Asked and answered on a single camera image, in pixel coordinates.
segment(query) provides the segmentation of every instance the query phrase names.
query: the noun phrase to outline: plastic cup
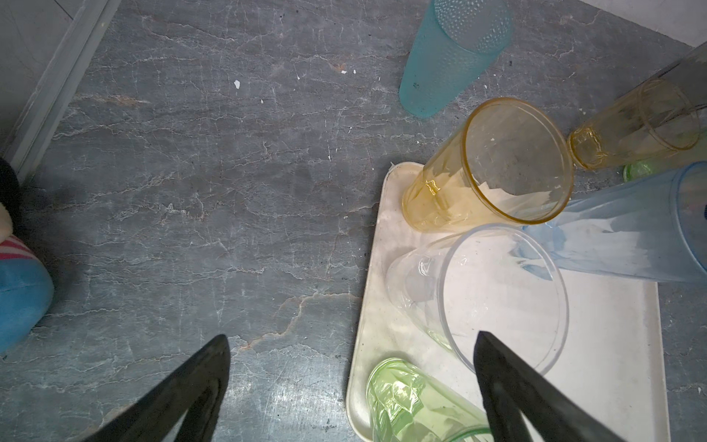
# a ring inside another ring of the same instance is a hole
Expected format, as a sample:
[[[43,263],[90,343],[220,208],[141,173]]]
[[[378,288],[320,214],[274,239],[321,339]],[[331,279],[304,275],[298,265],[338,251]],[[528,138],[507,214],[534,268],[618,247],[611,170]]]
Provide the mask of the plastic cup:
[[[402,359],[386,359],[368,378],[373,442],[492,442],[486,414]]]
[[[697,110],[704,108],[707,105],[707,42],[651,78],[669,81],[680,88]]]
[[[512,35],[503,0],[432,0],[400,83],[400,103],[430,117],[459,95],[501,53]]]
[[[699,132],[696,108],[683,91],[652,78],[582,124],[568,145],[577,164],[595,170],[686,151]]]
[[[658,156],[627,164],[624,167],[624,181],[646,178],[666,170],[678,169],[697,161],[707,161],[707,127],[702,128],[700,139],[692,149],[682,152],[671,152],[666,156]]]
[[[564,269],[705,282],[707,162],[600,190],[523,230]]]
[[[489,224],[397,258],[391,302],[472,371],[480,330],[492,332],[541,374],[564,346],[568,306],[548,254],[519,228]]]
[[[525,101],[481,104],[406,190],[402,212],[422,232],[463,232],[485,223],[544,223],[572,193],[564,135]]]

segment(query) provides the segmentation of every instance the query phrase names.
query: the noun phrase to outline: marble floor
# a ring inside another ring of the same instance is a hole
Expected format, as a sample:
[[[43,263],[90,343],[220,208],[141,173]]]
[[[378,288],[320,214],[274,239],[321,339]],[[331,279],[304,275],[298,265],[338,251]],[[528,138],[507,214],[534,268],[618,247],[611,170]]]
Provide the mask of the marble floor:
[[[510,0],[512,45],[419,120],[397,86],[426,3],[123,0],[27,190],[56,296],[0,362],[11,440],[79,440],[225,333],[215,441],[356,441],[344,392],[390,164],[496,96],[566,133],[689,50],[579,0]],[[666,290],[671,425],[696,441],[706,352],[679,355],[705,332],[684,300],[705,305]]]

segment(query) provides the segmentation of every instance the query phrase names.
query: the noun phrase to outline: blue plush fabric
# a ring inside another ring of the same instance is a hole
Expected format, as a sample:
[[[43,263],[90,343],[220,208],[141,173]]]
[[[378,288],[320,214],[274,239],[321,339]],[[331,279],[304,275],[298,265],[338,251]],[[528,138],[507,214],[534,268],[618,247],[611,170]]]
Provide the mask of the blue plush fabric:
[[[22,340],[47,312],[54,284],[41,262],[0,260],[0,354]]]

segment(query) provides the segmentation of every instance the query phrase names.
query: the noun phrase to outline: white tray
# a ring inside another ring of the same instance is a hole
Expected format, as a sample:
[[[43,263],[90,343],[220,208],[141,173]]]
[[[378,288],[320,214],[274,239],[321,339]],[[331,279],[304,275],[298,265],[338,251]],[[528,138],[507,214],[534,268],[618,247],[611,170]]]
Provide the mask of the white tray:
[[[402,193],[421,169],[417,163],[391,167],[380,195],[346,392],[349,422],[364,441],[372,440],[366,381],[373,367],[391,356],[412,362],[481,407],[476,376],[418,330],[385,293],[391,261],[447,235],[419,233],[403,219]],[[546,379],[627,441],[669,441],[658,285],[565,270],[562,276],[569,331]]]

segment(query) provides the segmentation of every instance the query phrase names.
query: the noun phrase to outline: striped fabric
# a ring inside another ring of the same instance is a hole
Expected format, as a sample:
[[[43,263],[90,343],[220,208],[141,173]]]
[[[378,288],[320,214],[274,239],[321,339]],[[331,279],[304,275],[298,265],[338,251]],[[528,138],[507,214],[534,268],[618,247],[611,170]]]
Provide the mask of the striped fabric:
[[[17,258],[37,260],[32,250],[30,250],[25,243],[20,241],[20,238],[10,235],[4,242],[0,243],[0,260],[12,260]]]

